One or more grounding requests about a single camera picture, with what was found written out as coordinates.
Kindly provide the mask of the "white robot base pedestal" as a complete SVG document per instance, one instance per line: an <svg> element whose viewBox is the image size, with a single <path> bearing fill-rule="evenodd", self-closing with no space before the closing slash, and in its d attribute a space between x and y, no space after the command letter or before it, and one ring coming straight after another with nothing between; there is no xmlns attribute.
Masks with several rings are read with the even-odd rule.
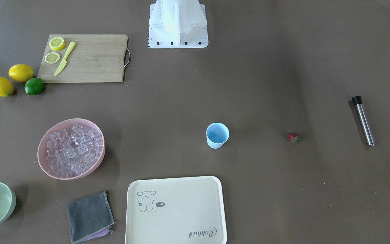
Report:
<svg viewBox="0 0 390 244"><path fill-rule="evenodd" d="M157 0L150 5L149 48L206 48L205 5L198 0Z"/></svg>

